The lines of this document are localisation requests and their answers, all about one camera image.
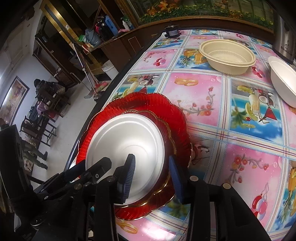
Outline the flower painted glass screen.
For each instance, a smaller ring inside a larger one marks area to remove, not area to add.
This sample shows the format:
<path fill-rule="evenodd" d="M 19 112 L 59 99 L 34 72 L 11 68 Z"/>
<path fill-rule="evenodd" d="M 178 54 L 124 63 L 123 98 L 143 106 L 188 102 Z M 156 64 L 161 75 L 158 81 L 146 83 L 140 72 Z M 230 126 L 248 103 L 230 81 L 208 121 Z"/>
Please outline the flower painted glass screen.
<path fill-rule="evenodd" d="M 273 10 L 266 1 L 147 0 L 126 3 L 141 24 L 185 16 L 224 16 L 273 29 Z"/>

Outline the white foam bowl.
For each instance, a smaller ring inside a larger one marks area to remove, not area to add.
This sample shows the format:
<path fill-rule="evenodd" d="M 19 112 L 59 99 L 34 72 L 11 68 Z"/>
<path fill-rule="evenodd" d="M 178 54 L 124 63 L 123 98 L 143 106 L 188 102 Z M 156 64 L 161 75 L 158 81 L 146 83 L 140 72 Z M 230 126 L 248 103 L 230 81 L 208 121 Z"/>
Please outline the white foam bowl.
<path fill-rule="evenodd" d="M 295 108 L 295 70 L 278 57 L 270 56 L 268 63 L 271 68 L 270 78 L 274 89 L 289 106 Z"/>

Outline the framed wall picture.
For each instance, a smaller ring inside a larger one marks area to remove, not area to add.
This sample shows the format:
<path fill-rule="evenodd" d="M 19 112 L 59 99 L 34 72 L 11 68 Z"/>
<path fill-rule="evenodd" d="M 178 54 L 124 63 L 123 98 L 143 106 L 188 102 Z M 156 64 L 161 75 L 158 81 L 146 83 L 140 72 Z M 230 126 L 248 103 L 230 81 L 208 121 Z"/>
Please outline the framed wall picture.
<path fill-rule="evenodd" d="M 16 76 L 1 104 L 1 118 L 11 125 L 30 88 Z"/>

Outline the steel thermos jug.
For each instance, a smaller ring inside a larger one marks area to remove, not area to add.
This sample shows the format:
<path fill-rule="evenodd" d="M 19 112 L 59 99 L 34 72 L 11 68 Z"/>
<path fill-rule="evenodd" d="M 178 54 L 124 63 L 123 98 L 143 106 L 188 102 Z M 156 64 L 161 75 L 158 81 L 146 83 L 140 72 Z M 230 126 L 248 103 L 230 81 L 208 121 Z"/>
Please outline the steel thermos jug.
<path fill-rule="evenodd" d="M 275 11 L 273 12 L 273 20 L 275 36 L 273 51 L 287 63 L 293 64 L 295 59 L 295 33 Z"/>

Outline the small red scalloped plate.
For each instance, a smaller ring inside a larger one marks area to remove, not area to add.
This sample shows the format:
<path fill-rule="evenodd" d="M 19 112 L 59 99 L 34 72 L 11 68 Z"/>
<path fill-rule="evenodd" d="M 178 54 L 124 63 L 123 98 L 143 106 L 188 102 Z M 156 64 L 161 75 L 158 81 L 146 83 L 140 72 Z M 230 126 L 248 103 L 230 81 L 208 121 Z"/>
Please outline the small red scalloped plate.
<path fill-rule="evenodd" d="M 138 114 L 150 119 L 159 129 L 164 142 L 164 164 L 162 172 L 158 178 L 158 181 L 152 187 L 152 189 L 140 200 L 134 201 L 130 204 L 118 205 L 119 208 L 128 207 L 144 207 L 150 205 L 156 205 L 161 207 L 171 200 L 174 195 L 173 188 L 170 187 L 170 173 L 169 173 L 169 156 L 176 153 L 176 146 L 173 138 L 171 137 L 171 130 L 169 125 L 158 118 L 156 114 L 148 110 L 127 110 L 124 114 Z"/>

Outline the large beige plastic bowl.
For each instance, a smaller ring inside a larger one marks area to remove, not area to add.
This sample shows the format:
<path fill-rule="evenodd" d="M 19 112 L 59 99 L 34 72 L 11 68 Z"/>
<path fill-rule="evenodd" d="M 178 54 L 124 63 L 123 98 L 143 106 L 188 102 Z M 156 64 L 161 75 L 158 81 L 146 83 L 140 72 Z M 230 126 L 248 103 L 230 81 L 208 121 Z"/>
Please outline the large beige plastic bowl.
<path fill-rule="evenodd" d="M 228 75 L 244 74 L 256 62 L 255 54 L 249 48 L 231 40 L 204 41 L 199 51 L 212 68 Z"/>

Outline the white plastic bucket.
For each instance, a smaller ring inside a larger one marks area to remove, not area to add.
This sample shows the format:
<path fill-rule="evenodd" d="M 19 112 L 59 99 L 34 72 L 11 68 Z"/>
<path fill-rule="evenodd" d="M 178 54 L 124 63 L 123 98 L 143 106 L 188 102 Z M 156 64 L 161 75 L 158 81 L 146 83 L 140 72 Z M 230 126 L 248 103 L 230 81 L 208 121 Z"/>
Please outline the white plastic bucket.
<path fill-rule="evenodd" d="M 118 75 L 118 70 L 114 67 L 110 60 L 106 61 L 102 65 L 102 70 L 109 76 L 111 80 L 114 80 L 114 78 Z"/>

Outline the small black jar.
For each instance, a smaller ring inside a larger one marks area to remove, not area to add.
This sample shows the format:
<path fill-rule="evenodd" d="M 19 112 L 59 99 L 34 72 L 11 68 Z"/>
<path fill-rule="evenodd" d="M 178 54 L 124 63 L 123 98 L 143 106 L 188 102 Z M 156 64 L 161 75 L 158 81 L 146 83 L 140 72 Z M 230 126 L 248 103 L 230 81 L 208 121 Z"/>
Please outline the small black jar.
<path fill-rule="evenodd" d="M 166 38 L 177 38 L 180 36 L 179 27 L 177 25 L 170 25 L 165 27 Z"/>

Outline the colourful fruit tablecloth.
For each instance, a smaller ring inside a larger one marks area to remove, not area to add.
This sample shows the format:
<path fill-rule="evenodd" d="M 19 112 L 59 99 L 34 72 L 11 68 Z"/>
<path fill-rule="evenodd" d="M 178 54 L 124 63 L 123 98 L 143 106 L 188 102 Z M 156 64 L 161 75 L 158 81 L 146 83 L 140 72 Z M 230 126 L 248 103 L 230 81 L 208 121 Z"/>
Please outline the colourful fruit tablecloth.
<path fill-rule="evenodd" d="M 199 47 L 206 40 L 243 44 L 255 64 L 241 75 L 214 70 Z M 187 128 L 182 151 L 191 172 L 210 184 L 229 183 L 249 205 L 272 240 L 283 240 L 295 223 L 295 109 L 271 83 L 270 41 L 222 30 L 164 34 L 126 71 L 108 101 L 140 92 L 168 102 L 165 121 Z"/>

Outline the large red scalloped plate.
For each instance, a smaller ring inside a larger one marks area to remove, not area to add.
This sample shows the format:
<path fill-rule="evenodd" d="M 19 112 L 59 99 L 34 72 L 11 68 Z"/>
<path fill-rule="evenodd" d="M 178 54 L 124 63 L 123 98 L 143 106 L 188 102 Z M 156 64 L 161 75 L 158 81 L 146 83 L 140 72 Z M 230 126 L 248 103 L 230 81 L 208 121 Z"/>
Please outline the large red scalloped plate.
<path fill-rule="evenodd" d="M 85 160 L 94 133 L 104 123 L 117 115 L 130 111 L 150 113 L 155 120 L 161 121 L 164 124 L 161 130 L 166 131 L 165 156 L 175 155 L 177 165 L 189 168 L 193 146 L 184 113 L 160 93 L 145 94 L 141 92 L 134 92 L 125 97 L 114 99 L 101 110 L 95 111 L 79 140 L 76 163 Z M 116 205 L 115 216 L 123 220 L 140 219 L 153 210 L 165 206 L 174 195 L 175 190 L 169 174 L 168 160 L 165 160 L 164 170 L 156 186 L 145 197 L 133 204 Z"/>

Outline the white foam plate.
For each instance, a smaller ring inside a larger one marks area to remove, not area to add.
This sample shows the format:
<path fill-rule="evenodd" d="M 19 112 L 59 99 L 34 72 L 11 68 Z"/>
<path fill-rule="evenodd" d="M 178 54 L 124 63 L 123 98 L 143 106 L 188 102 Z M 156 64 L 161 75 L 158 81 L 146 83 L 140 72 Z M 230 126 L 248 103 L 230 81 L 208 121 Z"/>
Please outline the white foam plate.
<path fill-rule="evenodd" d="M 135 171 L 126 205 L 144 198 L 156 185 L 165 159 L 165 145 L 160 130 L 148 117 L 136 113 L 118 115 L 103 124 L 91 138 L 85 167 L 103 157 L 111 160 L 104 178 L 122 166 L 129 154 L 135 156 Z"/>

